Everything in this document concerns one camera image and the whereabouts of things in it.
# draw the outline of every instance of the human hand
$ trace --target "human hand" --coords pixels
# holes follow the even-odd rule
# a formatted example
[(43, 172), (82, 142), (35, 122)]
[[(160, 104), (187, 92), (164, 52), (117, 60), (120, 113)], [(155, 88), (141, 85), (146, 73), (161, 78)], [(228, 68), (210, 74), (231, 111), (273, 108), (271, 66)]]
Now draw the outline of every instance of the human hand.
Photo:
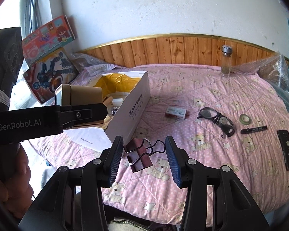
[(19, 219), (25, 215), (32, 203), (33, 189), (29, 185), (31, 171), (28, 162), (28, 156), (20, 145), (14, 175), (4, 183), (0, 181), (0, 202)]

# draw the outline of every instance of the silver bottle lid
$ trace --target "silver bottle lid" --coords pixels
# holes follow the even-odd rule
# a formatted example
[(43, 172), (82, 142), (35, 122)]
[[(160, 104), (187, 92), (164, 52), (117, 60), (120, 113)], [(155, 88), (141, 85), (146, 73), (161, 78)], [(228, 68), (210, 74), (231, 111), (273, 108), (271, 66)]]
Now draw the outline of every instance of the silver bottle lid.
[(232, 53), (232, 47), (230, 47), (228, 45), (223, 45), (222, 46), (222, 52), (231, 54)]

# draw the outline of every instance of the binder clip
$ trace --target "binder clip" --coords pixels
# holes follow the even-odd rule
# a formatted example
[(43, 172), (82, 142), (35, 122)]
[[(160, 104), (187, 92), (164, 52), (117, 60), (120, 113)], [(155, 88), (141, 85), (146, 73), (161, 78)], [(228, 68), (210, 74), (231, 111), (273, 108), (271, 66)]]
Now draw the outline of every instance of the binder clip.
[[(149, 144), (149, 147), (144, 146), (145, 142)], [(161, 142), (163, 144), (163, 151), (156, 150), (153, 152), (153, 147), (157, 144), (157, 142)], [(127, 153), (127, 160), (130, 163), (132, 172), (135, 173), (147, 167), (153, 166), (150, 156), (155, 153), (164, 153), (166, 151), (166, 146), (161, 140), (157, 140), (155, 144), (152, 145), (146, 138), (133, 138), (126, 146), (124, 146), (124, 150), (125, 153)]]

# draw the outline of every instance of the wooden headboard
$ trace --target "wooden headboard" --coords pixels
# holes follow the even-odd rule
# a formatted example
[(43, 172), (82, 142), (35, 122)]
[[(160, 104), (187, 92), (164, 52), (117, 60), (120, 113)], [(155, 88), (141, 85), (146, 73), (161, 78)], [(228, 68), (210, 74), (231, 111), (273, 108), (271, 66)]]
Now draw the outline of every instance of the wooden headboard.
[(220, 48), (223, 44), (233, 49), (232, 66), (275, 54), (272, 50), (249, 42), (199, 34), (161, 34), (127, 38), (91, 47), (81, 53), (128, 68), (161, 63), (220, 66)]

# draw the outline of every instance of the white cardboard box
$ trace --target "white cardboard box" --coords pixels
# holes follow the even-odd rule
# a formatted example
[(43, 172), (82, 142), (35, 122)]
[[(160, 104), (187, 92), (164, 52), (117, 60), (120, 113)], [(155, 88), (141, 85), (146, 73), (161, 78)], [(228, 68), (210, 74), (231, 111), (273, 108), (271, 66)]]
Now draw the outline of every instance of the white cardboard box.
[(111, 147), (116, 136), (123, 137), (124, 145), (131, 140), (150, 99), (148, 73), (146, 71), (131, 71), (119, 74), (125, 74), (131, 78), (140, 78), (140, 80), (124, 99), (107, 128), (89, 127), (65, 130), (65, 133), (72, 141), (84, 147), (102, 152), (104, 149)]

